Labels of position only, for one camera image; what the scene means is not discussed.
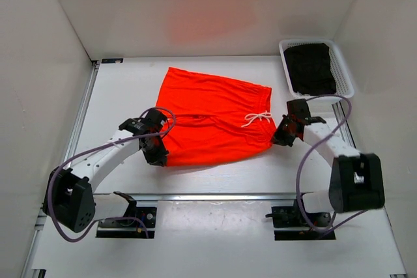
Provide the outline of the orange shorts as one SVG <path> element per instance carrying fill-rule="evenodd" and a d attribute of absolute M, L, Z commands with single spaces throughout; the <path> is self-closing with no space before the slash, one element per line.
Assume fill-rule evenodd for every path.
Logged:
<path fill-rule="evenodd" d="M 272 147 L 272 88 L 169 68 L 156 105 L 176 123 L 163 142 L 167 166 L 209 166 L 254 157 Z"/>

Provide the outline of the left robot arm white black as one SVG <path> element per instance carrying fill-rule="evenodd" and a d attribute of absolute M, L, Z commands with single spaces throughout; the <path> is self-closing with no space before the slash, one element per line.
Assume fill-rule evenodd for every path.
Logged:
<path fill-rule="evenodd" d="M 132 223 L 145 228 L 136 214 L 136 200 L 120 191 L 96 195 L 103 180 L 126 159 L 142 152 L 151 166 L 167 165 L 163 138 L 176 123 L 174 114 L 162 107 L 147 109 L 138 118 L 122 122 L 106 144 L 80 152 L 56 167 L 48 178 L 42 211 L 56 229 L 87 234 L 99 221 Z"/>

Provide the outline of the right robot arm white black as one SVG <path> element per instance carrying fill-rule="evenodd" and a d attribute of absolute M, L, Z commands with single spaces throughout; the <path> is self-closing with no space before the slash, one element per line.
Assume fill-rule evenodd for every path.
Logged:
<path fill-rule="evenodd" d="M 321 117 L 311 115 L 307 99 L 287 102 L 283 116 L 271 142 L 292 146 L 296 139 L 309 145 L 296 174 L 296 203 L 293 219 L 309 225 L 317 213 L 359 212 L 378 210 L 385 205 L 381 160 L 376 154 L 364 154 L 336 135 Z M 330 182 L 326 190 L 302 193 L 301 174 L 309 155 L 316 151 L 330 166 Z"/>

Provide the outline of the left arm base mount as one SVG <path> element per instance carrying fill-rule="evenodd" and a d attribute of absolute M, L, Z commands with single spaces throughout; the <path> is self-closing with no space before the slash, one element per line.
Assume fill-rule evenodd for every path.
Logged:
<path fill-rule="evenodd" d="M 157 207 L 138 206 L 137 201 L 121 192 L 111 196 L 120 202 L 106 218 L 98 222 L 96 237 L 106 239 L 154 239 Z"/>

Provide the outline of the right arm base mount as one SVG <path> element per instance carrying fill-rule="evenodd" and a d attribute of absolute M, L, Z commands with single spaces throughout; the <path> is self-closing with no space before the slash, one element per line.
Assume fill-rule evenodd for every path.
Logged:
<path fill-rule="evenodd" d="M 271 219 L 274 227 L 275 241 L 317 241 L 335 240 L 336 235 L 332 228 L 334 219 L 329 212 L 306 214 L 315 227 L 323 229 L 317 232 L 304 219 L 297 200 L 292 205 L 272 206 L 271 211 L 265 215 Z"/>

